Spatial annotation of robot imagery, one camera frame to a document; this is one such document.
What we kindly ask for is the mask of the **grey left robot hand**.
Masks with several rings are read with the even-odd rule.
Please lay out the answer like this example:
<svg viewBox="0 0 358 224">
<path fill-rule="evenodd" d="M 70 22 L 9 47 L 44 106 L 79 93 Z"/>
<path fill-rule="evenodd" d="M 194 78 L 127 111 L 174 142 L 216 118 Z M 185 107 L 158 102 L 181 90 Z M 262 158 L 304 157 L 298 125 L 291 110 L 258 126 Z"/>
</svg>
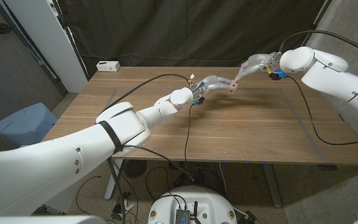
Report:
<svg viewBox="0 0 358 224">
<path fill-rule="evenodd" d="M 210 75 L 191 86 L 194 99 L 206 96 L 210 91 L 213 90 L 231 91 L 233 89 L 234 87 L 231 84 L 231 80 L 224 77 L 218 77 L 216 75 Z"/>
</svg>

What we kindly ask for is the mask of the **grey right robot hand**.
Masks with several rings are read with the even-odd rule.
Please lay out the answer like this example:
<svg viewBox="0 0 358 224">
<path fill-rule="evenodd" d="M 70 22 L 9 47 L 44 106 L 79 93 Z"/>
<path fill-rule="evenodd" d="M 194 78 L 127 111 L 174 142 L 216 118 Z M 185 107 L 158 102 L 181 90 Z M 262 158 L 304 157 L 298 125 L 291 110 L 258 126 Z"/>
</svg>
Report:
<svg viewBox="0 0 358 224">
<path fill-rule="evenodd" d="M 281 52 L 251 55 L 245 62 L 241 64 L 239 72 L 234 80 L 238 82 L 240 79 L 244 78 L 247 75 L 257 72 L 266 72 L 267 69 L 265 68 L 265 66 L 279 62 L 281 56 Z"/>
</svg>

